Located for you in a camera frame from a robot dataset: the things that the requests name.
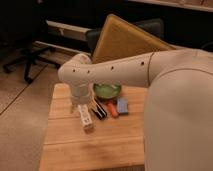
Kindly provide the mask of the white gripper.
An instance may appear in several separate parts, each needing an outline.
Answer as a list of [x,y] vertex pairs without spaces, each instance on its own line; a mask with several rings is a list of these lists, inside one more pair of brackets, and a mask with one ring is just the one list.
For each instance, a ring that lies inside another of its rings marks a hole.
[[[91,101],[92,94],[88,84],[70,85],[70,98],[73,104],[87,104]],[[70,113],[74,111],[74,105],[70,103]]]

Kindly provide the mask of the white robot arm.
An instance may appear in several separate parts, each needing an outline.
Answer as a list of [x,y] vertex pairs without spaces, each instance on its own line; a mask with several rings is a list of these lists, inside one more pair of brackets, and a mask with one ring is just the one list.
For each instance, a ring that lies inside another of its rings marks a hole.
[[146,87],[145,170],[213,171],[213,53],[177,49],[98,64],[77,54],[58,75],[77,104],[89,101],[90,83]]

